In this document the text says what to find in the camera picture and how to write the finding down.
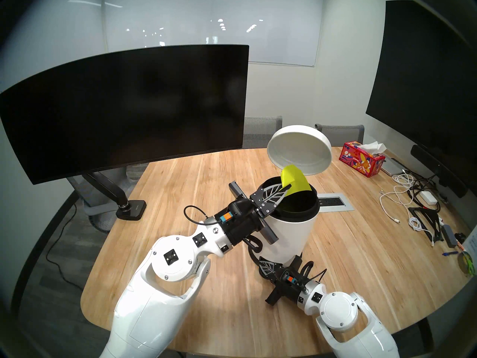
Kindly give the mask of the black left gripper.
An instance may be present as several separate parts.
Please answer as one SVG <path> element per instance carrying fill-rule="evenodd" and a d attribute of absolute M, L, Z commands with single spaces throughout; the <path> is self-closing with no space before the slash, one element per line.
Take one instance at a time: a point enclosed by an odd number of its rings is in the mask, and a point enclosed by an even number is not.
<path fill-rule="evenodd" d="M 249 197 L 245 195 L 236 181 L 229 183 L 229 189 L 235 200 L 223 209 L 223 232 L 235 246 L 243 241 L 249 249 L 261 252 L 263 244 L 252 236 L 259 232 L 270 245 L 278 241 L 278 236 L 265 221 L 281 204 L 291 184 L 283 186 L 281 183 L 259 188 Z"/>

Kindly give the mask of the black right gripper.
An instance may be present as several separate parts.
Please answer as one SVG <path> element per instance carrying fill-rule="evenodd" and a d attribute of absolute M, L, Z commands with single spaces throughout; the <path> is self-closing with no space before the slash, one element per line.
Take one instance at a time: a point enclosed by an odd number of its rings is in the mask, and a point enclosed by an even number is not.
<path fill-rule="evenodd" d="M 307 262 L 301 270 L 302 255 L 295 255 L 289 266 L 281 263 L 275 263 L 268 260 L 259 260 L 259 275 L 273 283 L 274 289 L 265 300 L 266 303 L 273 306 L 281 297 L 295 303 L 304 303 L 304 297 L 315 287 L 316 281 L 309 278 L 308 275 L 313 267 L 313 261 Z"/>

